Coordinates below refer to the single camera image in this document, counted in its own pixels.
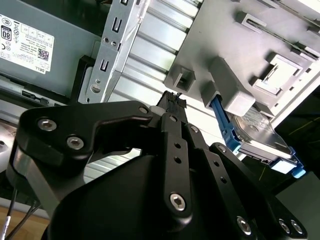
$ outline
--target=label sticker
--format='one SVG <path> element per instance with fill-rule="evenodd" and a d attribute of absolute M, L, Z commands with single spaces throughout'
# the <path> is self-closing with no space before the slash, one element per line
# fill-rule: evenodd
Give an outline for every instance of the label sticker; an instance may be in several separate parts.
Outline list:
<path fill-rule="evenodd" d="M 34 70 L 50 72 L 55 38 L 0 14 L 0 58 Z"/>

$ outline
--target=metal frame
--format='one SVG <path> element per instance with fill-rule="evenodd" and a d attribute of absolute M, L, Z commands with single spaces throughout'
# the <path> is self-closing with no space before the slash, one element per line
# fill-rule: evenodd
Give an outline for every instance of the metal frame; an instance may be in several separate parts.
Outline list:
<path fill-rule="evenodd" d="M 109 99 L 131 50 L 150 0 L 113 1 L 107 16 L 100 48 L 88 82 L 82 84 L 79 102 L 102 103 Z"/>

